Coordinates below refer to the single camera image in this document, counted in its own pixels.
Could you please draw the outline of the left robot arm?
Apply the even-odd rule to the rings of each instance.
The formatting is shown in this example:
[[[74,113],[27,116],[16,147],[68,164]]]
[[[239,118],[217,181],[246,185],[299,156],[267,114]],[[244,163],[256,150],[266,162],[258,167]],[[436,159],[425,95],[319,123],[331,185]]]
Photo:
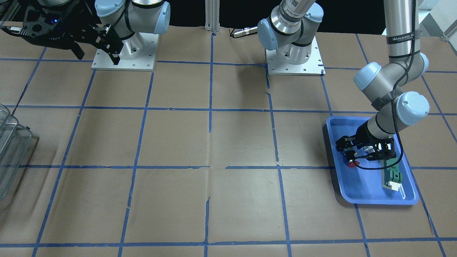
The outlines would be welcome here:
[[[342,136],[336,149],[353,167],[359,159],[390,160],[397,157],[394,135],[415,125],[430,110],[427,99],[402,86],[423,75],[429,60],[421,53],[416,0],[384,1],[386,43],[389,63],[367,64],[354,76],[354,83],[371,102],[377,114],[364,122],[352,136]],[[283,0],[268,18],[258,22],[258,38],[266,50],[286,54],[287,62],[298,64],[290,52],[309,54],[323,8],[315,0]]]

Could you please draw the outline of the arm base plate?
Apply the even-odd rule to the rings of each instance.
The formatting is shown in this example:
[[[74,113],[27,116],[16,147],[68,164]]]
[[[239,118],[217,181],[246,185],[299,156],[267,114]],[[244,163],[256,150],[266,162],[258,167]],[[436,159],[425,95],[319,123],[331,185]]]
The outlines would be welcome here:
[[[160,35],[136,32],[124,40],[119,54],[120,62],[114,65],[109,55],[98,49],[91,68],[93,70],[154,71]]]
[[[276,50],[265,50],[269,75],[325,75],[325,67],[316,37],[305,47],[289,44]]]

